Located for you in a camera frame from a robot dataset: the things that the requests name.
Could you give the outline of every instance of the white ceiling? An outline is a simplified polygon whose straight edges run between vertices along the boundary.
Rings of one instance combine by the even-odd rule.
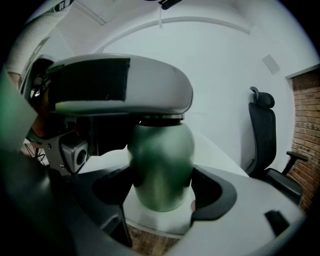
[[[235,6],[237,0],[201,0]],[[58,29],[70,48],[77,55],[78,49],[85,40],[101,26],[126,12],[148,4],[145,0],[75,0],[70,12],[58,24]]]

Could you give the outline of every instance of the black panel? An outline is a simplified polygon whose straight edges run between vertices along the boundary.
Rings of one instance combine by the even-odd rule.
[[[146,127],[169,127],[181,125],[182,118],[143,118],[139,126]]]
[[[131,170],[99,170],[64,179],[75,200],[92,221],[113,239],[131,247],[122,206],[133,184]]]
[[[140,118],[135,116],[95,117],[92,138],[92,143],[96,145],[94,154],[102,156],[113,150],[124,149],[139,121]]]
[[[289,227],[288,221],[281,214],[280,211],[271,210],[264,214],[268,220],[275,236],[279,236],[283,231]]]
[[[125,101],[129,58],[86,60],[65,65],[51,75],[55,103],[68,101]]]
[[[255,158],[245,171],[250,177],[262,178],[265,169],[274,161],[277,153],[276,116],[269,109],[249,103],[249,112],[253,126]]]
[[[236,188],[228,181],[200,168],[193,169],[191,187],[195,194],[194,221],[214,221],[225,215],[237,201]]]

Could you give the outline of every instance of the chair backrest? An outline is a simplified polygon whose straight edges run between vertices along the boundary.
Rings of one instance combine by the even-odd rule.
[[[255,157],[245,171],[250,177],[263,178],[265,169],[274,161],[277,153],[276,116],[271,108],[275,100],[269,93],[259,92],[257,88],[250,88],[254,92],[254,103],[249,103],[249,113],[253,126]]]

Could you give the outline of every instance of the chair armrest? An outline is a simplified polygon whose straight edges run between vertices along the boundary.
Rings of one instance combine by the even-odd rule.
[[[299,159],[299,160],[302,160],[304,162],[308,162],[309,159],[308,157],[302,155],[302,154],[299,154],[299,153],[295,153],[295,152],[292,152],[292,151],[287,151],[286,154],[292,158],[295,158],[295,159]]]
[[[305,161],[305,162],[308,162],[309,159],[308,157],[302,155],[302,154],[298,154],[298,153],[295,153],[295,152],[292,152],[292,151],[287,151],[286,154],[288,156],[290,156],[290,160],[289,162],[287,163],[286,167],[284,168],[282,174],[283,175],[287,175],[288,172],[290,171],[290,169],[292,168],[292,166],[294,166],[295,162],[299,159],[299,160],[302,160],[302,161]]]

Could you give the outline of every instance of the white wall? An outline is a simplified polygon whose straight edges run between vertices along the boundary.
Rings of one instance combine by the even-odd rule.
[[[63,60],[74,57],[75,54],[67,44],[60,30],[56,27],[48,35],[50,38],[38,52],[39,55],[49,55],[55,60]]]
[[[310,71],[320,63],[308,35],[295,17],[277,0],[239,0],[242,15],[254,26],[252,39],[268,52],[285,77]]]
[[[79,48],[80,54],[90,54],[102,51],[112,42],[158,24],[159,4],[144,2],[140,8],[128,11],[111,22],[100,27],[89,36]],[[213,0],[183,0],[169,10],[161,12],[161,20],[165,23],[181,21],[198,21],[220,24],[249,34],[252,25],[236,8]]]
[[[253,50],[249,35],[205,22],[174,22],[127,35],[105,53],[144,56],[169,63],[189,77],[194,101],[186,123],[199,130],[242,168],[254,157],[248,103],[249,87],[271,93],[276,102],[278,154],[272,167],[282,169],[293,136],[293,97],[286,79],[272,75]]]
[[[79,48],[100,28],[100,25],[72,6],[57,28],[75,55],[80,55]]]

